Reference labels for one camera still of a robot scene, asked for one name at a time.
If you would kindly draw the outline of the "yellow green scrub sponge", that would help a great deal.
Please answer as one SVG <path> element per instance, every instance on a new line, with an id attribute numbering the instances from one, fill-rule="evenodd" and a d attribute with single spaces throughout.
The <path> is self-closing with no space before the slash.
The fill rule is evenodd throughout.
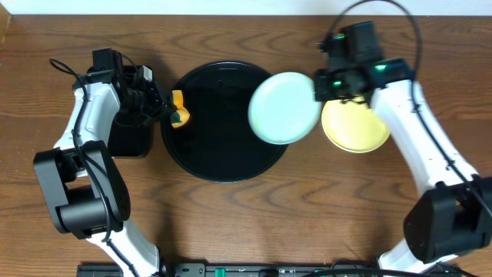
<path id="1" fill-rule="evenodd" d="M 171 113 L 171 126 L 173 128 L 180 128 L 189 121 L 190 113 L 184 107 L 182 90 L 173 90 L 171 96 L 173 105 L 176 108 L 176 110 Z"/>

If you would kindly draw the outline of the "yellow plate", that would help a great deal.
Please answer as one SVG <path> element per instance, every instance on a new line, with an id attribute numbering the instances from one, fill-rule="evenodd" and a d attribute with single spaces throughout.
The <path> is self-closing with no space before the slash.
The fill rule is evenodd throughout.
<path id="1" fill-rule="evenodd" d="M 334 145 L 352 153 L 372 152 L 382 146 L 391 134 L 362 96 L 350 101 L 325 102 L 321 126 Z"/>

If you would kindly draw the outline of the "light blue plate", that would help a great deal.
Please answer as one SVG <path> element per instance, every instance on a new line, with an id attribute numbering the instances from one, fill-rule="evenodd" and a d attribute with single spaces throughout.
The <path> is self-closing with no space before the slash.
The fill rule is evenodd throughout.
<path id="1" fill-rule="evenodd" d="M 316 125 L 321 103 L 314 99 L 314 82 L 298 72 L 272 75 L 262 82 L 248 106 L 253 133 L 273 145 L 288 145 L 305 137 Z"/>

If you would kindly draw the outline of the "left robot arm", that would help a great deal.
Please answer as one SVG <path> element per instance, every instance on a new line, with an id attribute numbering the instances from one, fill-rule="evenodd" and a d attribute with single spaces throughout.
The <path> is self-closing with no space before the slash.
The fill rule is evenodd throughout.
<path id="1" fill-rule="evenodd" d="M 177 108 L 150 68 L 125 66 L 125 55 L 111 48 L 93 51 L 92 58 L 82 75 L 57 59 L 49 61 L 75 77 L 75 105 L 53 149 L 35 155 L 35 174 L 55 228 L 96 245 L 113 260 L 79 265 L 78 276 L 163 276 L 159 248 L 131 220 L 128 188 L 108 142 L 117 118 L 125 126 L 143 127 Z"/>

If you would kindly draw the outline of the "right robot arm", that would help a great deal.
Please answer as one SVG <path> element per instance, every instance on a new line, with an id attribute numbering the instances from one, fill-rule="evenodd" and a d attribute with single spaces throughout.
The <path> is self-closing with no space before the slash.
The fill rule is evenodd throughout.
<path id="1" fill-rule="evenodd" d="M 440 126 L 417 81 L 418 65 L 385 58 L 371 22 L 331 28 L 320 50 L 328 67 L 316 72 L 316 100 L 367 105 L 389 128 L 419 193 L 403 240 L 378 258 L 380 269 L 424 273 L 489 246 L 491 180 Z"/>

